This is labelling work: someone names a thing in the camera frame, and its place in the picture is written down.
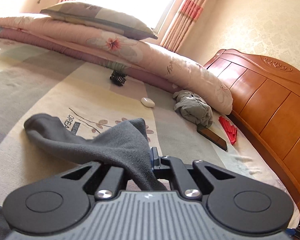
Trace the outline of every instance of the red folding fan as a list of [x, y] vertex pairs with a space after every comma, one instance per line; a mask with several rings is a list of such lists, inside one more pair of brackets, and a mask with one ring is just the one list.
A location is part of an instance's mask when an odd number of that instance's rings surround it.
[[230, 143], [233, 145], [237, 141], [237, 128], [234, 125], [231, 125], [230, 122], [223, 116], [219, 117], [219, 122], [226, 131]]

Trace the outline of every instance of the patterned wallpaper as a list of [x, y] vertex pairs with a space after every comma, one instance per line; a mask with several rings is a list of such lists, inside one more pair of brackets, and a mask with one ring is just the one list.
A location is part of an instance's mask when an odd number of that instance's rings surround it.
[[300, 70], [300, 0], [212, 0], [179, 53], [205, 64], [219, 49], [281, 59]]

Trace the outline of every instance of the headboard panel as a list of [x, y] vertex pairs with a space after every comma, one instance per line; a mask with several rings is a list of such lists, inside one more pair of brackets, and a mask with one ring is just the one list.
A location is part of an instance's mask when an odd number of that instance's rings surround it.
[[204, 66], [230, 89], [230, 119], [300, 210], [300, 71], [275, 58], [220, 50]]

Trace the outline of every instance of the smartphone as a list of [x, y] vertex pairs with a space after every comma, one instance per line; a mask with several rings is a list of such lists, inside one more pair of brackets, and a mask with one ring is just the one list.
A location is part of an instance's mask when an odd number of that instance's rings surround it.
[[209, 141], [213, 142], [215, 145], [219, 146], [223, 150], [227, 150], [227, 143], [221, 137], [216, 135], [213, 131], [204, 127], [202, 124], [197, 125], [197, 132], [207, 138]]

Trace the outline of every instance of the white computer mouse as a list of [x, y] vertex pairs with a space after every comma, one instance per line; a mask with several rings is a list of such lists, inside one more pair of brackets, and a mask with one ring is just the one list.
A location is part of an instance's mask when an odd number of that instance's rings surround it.
[[150, 107], [150, 108], [154, 108], [154, 106], [155, 106], [154, 101], [152, 101], [150, 98], [141, 98], [141, 103], [144, 106]]

